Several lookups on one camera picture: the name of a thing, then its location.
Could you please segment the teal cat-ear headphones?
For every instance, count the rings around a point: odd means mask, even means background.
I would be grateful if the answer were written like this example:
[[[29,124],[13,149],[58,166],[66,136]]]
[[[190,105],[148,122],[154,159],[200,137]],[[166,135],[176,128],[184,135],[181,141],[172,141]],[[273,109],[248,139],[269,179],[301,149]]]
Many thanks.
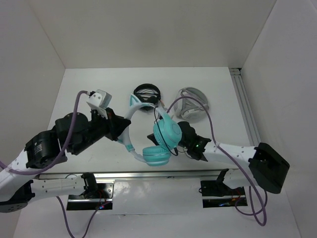
[[[182,131],[178,123],[168,115],[164,107],[161,105],[155,106],[151,103],[142,103],[133,94],[130,95],[130,107],[124,118],[132,119],[134,113],[145,106],[153,108],[155,116],[161,116],[161,119],[155,117],[153,126],[153,134],[158,142],[158,146],[144,148],[142,154],[138,154],[130,140],[129,128],[123,131],[123,141],[119,143],[124,145],[136,160],[152,167],[163,166],[169,162],[172,150],[177,148],[182,138]]]

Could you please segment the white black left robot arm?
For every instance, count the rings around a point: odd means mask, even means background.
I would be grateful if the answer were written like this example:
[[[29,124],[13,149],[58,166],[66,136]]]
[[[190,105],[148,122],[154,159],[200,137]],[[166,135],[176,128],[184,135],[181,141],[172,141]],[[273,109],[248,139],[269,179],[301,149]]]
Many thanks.
[[[111,108],[107,117],[91,110],[91,119],[76,113],[75,126],[66,152],[78,155],[103,137],[117,141],[131,120],[117,116]],[[99,188],[93,173],[73,178],[38,180],[42,169],[51,165],[61,153],[71,126],[72,113],[55,121],[51,130],[40,132],[26,143],[25,148],[7,169],[0,173],[0,211],[11,213],[25,208],[28,203],[61,195],[94,197]]]

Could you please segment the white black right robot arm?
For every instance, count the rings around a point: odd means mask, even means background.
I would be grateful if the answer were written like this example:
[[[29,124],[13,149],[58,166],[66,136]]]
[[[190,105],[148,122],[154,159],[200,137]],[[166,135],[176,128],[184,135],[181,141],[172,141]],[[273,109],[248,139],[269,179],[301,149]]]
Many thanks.
[[[262,142],[258,146],[215,144],[197,135],[188,122],[181,121],[178,125],[182,131],[179,146],[194,160],[240,166],[238,170],[224,169],[220,173],[216,182],[219,193],[228,194],[251,183],[273,194],[281,192],[290,165],[270,145]]]

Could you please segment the black headphones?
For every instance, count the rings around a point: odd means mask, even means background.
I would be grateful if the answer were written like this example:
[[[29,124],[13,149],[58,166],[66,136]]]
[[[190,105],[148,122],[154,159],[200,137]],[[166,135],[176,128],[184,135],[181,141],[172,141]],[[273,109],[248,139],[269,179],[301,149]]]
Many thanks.
[[[151,103],[158,106],[161,103],[161,92],[158,87],[153,84],[145,83],[136,87],[133,91],[142,103]]]

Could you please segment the grey white headphones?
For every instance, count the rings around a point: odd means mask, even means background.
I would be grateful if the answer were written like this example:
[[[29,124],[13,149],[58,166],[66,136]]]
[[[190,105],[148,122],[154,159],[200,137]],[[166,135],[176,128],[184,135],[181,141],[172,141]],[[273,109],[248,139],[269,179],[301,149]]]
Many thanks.
[[[185,87],[179,90],[174,106],[174,114],[179,119],[188,122],[198,122],[205,116],[205,109],[209,110],[209,101],[206,95],[197,88]]]

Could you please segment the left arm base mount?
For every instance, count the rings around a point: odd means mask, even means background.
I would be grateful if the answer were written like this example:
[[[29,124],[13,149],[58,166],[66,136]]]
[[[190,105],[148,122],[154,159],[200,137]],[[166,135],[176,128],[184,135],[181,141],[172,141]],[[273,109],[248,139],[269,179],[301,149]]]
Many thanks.
[[[67,211],[112,210],[113,182],[99,182],[98,189],[89,197],[83,195],[69,195],[66,205]]]

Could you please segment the aluminium front rail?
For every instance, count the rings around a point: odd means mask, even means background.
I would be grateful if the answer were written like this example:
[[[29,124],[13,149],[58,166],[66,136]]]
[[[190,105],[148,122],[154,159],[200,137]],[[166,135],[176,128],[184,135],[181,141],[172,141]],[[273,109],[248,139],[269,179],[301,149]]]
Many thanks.
[[[106,172],[94,173],[96,179],[151,179],[151,178],[217,178],[221,170]]]

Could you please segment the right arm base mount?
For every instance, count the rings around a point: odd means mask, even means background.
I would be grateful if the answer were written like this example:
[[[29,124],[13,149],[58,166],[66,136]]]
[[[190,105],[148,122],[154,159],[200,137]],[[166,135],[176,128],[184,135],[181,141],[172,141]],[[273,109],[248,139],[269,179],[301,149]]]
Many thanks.
[[[231,189],[215,180],[202,180],[199,193],[202,195],[203,208],[247,206],[243,187]]]

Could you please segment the aluminium side rail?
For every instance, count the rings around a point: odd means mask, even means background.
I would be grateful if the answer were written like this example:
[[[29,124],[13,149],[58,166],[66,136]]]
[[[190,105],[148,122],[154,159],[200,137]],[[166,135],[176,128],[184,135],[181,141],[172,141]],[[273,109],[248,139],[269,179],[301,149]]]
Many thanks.
[[[262,142],[252,109],[247,95],[247,91],[241,76],[240,68],[229,68],[230,76],[237,95],[243,121],[247,130],[250,144],[257,146]]]

